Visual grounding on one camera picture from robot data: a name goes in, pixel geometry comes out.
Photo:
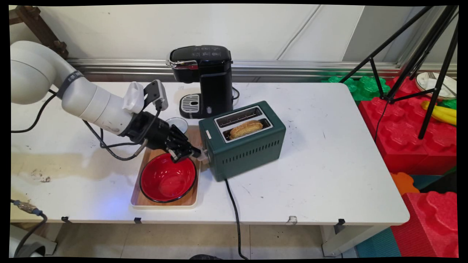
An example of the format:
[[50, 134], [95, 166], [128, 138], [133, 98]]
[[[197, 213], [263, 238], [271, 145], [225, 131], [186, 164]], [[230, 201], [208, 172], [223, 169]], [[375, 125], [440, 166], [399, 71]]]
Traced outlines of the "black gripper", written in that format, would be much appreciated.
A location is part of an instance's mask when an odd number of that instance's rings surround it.
[[186, 158], [201, 156], [201, 150], [194, 147], [188, 138], [175, 125], [169, 125], [149, 112], [134, 115], [129, 125], [121, 133], [135, 145], [147, 139], [146, 147], [152, 150], [170, 148], [171, 160], [178, 163]]

